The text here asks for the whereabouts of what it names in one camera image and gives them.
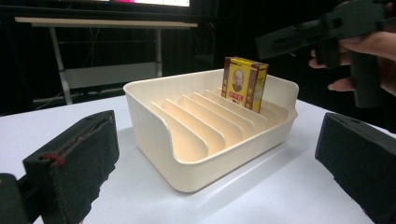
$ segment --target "tray divider slot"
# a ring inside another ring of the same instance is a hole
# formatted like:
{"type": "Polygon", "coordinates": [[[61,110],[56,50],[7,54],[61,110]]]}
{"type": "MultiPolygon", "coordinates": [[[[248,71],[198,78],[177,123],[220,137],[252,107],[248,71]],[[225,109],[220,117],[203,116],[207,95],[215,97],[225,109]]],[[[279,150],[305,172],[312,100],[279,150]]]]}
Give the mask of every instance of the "tray divider slot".
{"type": "Polygon", "coordinates": [[[198,119],[181,106],[167,99],[163,103],[163,109],[205,139],[208,145],[209,156],[225,148],[226,140],[222,133],[203,122],[201,119],[198,119]]]}
{"type": "Polygon", "coordinates": [[[224,106],[218,105],[218,104],[206,99],[204,96],[202,96],[196,92],[192,94],[191,99],[193,101],[197,102],[198,104],[200,104],[210,110],[213,110],[218,114],[221,114],[224,118],[226,118],[228,120],[232,120],[236,124],[241,126],[243,135],[244,135],[244,139],[247,139],[250,136],[256,134],[256,132],[254,130],[254,124],[251,120],[238,115],[237,113],[231,111],[230,109],[228,109],[224,106]]]}
{"type": "Polygon", "coordinates": [[[224,134],[226,148],[244,140],[243,131],[239,125],[194,102],[190,97],[183,95],[179,101],[179,104],[195,117],[199,118],[214,129],[218,130],[220,133],[224,134]]]}
{"type": "Polygon", "coordinates": [[[183,162],[195,162],[208,156],[207,143],[197,133],[167,113],[159,105],[151,102],[150,109],[164,119],[168,126],[176,159],[183,162]]]}
{"type": "Polygon", "coordinates": [[[213,91],[206,90],[203,93],[203,96],[208,100],[213,101],[214,103],[224,106],[233,112],[239,114],[240,116],[251,120],[254,124],[254,129],[256,133],[263,132],[267,129],[268,119],[264,115],[260,115],[256,112],[253,112],[247,108],[242,107],[241,105],[237,105],[234,102],[227,100],[221,95],[215,94],[213,91]]]}

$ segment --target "plastic organizer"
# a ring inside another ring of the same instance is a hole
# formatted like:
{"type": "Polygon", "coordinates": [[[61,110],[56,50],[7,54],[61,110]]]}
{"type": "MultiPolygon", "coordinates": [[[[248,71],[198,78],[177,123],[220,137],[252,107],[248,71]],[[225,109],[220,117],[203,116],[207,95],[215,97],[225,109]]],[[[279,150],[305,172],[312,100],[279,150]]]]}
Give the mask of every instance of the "plastic organizer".
{"type": "Polygon", "coordinates": [[[135,140],[169,182],[199,190],[286,141],[298,86],[267,76],[260,114],[220,96],[223,69],[124,86],[135,140]]]}

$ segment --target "small yellow box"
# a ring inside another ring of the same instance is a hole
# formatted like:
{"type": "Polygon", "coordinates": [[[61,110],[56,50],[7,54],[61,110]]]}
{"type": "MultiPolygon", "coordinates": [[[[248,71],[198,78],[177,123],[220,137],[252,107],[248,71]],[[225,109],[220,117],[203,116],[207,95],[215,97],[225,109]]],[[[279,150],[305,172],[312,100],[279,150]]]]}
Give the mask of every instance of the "small yellow box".
{"type": "Polygon", "coordinates": [[[267,71],[266,63],[226,57],[221,96],[259,113],[267,71]]]}

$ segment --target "black device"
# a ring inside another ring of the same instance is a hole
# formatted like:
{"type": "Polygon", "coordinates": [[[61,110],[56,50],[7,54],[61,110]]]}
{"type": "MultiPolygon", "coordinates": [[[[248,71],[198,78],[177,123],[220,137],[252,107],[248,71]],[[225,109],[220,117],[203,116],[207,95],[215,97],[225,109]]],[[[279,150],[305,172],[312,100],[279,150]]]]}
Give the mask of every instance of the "black device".
{"type": "MultiPolygon", "coordinates": [[[[381,31],[396,22],[386,18],[389,0],[351,0],[314,21],[272,32],[256,38],[260,59],[294,52],[313,45],[319,63],[327,68],[340,65],[338,41],[381,31]]],[[[355,104],[368,108],[382,105],[382,90],[376,57],[351,52],[351,75],[355,85],[355,104]]]]}
{"type": "Polygon", "coordinates": [[[0,174],[2,223],[79,223],[120,156],[114,111],[88,116],[23,160],[26,175],[0,174]]]}
{"type": "Polygon", "coordinates": [[[374,223],[396,224],[394,138],[360,120],[327,113],[315,158],[374,223]]]}

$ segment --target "finger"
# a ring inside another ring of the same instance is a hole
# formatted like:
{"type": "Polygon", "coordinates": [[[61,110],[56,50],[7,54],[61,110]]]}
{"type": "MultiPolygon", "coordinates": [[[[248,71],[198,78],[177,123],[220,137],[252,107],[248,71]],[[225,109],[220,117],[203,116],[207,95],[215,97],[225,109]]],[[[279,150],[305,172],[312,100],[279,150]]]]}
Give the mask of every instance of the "finger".
{"type": "Polygon", "coordinates": [[[330,91],[354,91],[355,87],[351,77],[345,77],[334,81],[328,86],[330,91]]]}
{"type": "Polygon", "coordinates": [[[347,49],[396,61],[396,34],[393,33],[374,32],[342,40],[341,44],[347,49]]]}
{"type": "Polygon", "coordinates": [[[318,64],[318,60],[316,58],[311,59],[308,64],[312,68],[325,68],[326,67],[326,65],[324,65],[324,64],[318,64]]]}
{"type": "MultiPolygon", "coordinates": [[[[339,51],[340,51],[340,53],[347,53],[349,51],[349,49],[346,49],[344,46],[340,45],[339,51]]],[[[317,57],[317,52],[314,49],[311,49],[311,57],[313,57],[313,58],[317,57]]]]}
{"type": "Polygon", "coordinates": [[[349,53],[341,54],[340,65],[350,65],[350,54],[349,53]]]}
{"type": "MultiPolygon", "coordinates": [[[[325,68],[326,64],[318,64],[317,58],[313,58],[309,61],[309,66],[312,68],[325,68]]],[[[340,65],[350,65],[350,57],[348,53],[341,54],[340,65]]]]}

